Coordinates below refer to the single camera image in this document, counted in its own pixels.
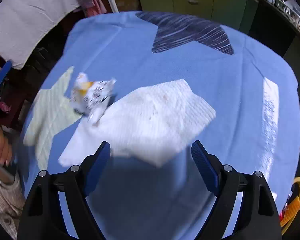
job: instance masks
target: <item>blue tablecloth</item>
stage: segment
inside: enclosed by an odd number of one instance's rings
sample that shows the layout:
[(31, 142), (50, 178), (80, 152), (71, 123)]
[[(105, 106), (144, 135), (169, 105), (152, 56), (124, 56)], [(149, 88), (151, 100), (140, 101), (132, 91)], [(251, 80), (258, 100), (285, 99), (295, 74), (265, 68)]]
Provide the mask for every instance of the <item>blue tablecloth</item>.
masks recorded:
[[(139, 87), (185, 79), (216, 111), (216, 118), (194, 140), (238, 172), (266, 173), (277, 208), (283, 208), (299, 157), (298, 83), (290, 66), (269, 48), (196, 17), (124, 12), (78, 22), (42, 89), (51, 88), (70, 66), (74, 71), (67, 97), (79, 72), (90, 80), (116, 78), (115, 100)], [(274, 84), (270, 90), (277, 86), (279, 92), (270, 101), (265, 92), (269, 82)], [(30, 111), (21, 137), (32, 117)], [(79, 122), (54, 136), (50, 173), (67, 169), (58, 158)], [(21, 145), (18, 163), (27, 195), (39, 172), (34, 147)], [(118, 240), (194, 239), (214, 200), (189, 147), (162, 168), (134, 158), (110, 158), (87, 198), (105, 237)], [(234, 228), (240, 194), (237, 200), (225, 236)], [(63, 194), (60, 201), (69, 234), (76, 236)]]

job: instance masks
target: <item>person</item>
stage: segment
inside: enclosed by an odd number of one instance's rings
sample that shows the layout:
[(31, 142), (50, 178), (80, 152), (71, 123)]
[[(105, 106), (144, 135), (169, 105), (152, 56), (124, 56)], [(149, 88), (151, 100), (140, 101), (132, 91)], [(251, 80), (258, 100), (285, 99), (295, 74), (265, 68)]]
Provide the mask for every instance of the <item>person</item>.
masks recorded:
[[(11, 159), (12, 147), (0, 126), (0, 165), (8, 165)], [(19, 220), (25, 201), (18, 173), (12, 185), (0, 183), (0, 224), (13, 239), (17, 239)]]

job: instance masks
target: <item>dark blue star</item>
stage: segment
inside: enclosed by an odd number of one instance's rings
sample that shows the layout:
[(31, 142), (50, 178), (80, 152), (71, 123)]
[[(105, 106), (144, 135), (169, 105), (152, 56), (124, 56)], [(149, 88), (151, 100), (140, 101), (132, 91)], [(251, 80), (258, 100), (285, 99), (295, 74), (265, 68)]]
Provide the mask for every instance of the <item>dark blue star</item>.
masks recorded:
[(191, 41), (232, 55), (233, 48), (219, 24), (191, 15), (138, 12), (136, 16), (158, 26), (152, 52), (163, 52)]

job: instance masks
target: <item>crumpled wrapper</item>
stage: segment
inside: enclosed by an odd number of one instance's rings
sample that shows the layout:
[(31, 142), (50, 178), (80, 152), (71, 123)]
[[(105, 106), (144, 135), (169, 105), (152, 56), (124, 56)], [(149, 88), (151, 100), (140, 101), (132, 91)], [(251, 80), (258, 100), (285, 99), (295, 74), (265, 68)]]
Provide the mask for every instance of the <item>crumpled wrapper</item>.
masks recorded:
[(79, 73), (71, 90), (71, 106), (96, 124), (108, 107), (114, 83), (115, 79), (92, 82), (85, 73)]

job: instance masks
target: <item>cabinet handle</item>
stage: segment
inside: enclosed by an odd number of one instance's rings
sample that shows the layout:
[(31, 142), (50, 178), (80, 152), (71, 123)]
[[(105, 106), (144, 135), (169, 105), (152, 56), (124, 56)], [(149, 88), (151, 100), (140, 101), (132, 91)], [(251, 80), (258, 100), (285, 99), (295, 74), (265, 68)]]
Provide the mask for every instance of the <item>cabinet handle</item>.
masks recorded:
[(196, 5), (199, 4), (199, 2), (197, 0), (188, 0), (188, 3)]

